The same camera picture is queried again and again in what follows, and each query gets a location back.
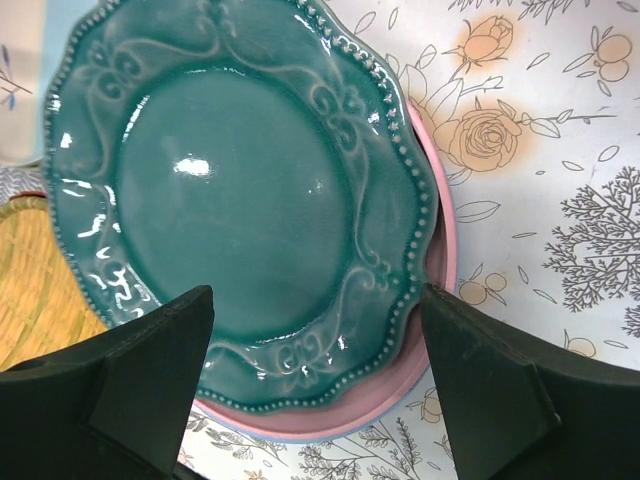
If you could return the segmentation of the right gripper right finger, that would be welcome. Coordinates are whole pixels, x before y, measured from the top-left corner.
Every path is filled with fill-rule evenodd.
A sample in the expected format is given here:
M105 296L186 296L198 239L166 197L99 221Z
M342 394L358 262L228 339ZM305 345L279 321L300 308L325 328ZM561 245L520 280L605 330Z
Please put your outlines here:
M459 478L638 478L638 371L564 350L433 284L421 315Z

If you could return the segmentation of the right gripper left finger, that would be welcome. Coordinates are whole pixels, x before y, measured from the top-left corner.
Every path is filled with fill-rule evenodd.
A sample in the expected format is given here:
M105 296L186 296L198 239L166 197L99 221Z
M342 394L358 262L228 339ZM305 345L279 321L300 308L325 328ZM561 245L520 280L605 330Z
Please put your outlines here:
M2 478L198 478L178 456L213 324L197 286L2 372Z

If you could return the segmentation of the teal embossed plate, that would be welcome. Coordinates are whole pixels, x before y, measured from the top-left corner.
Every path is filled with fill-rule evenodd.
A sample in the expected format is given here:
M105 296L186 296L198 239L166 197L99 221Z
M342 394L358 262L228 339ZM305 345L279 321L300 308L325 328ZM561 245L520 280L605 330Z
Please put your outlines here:
M197 394L323 407L397 356L435 176L385 61L321 1L102 1L45 107L56 240L110 327L197 285Z

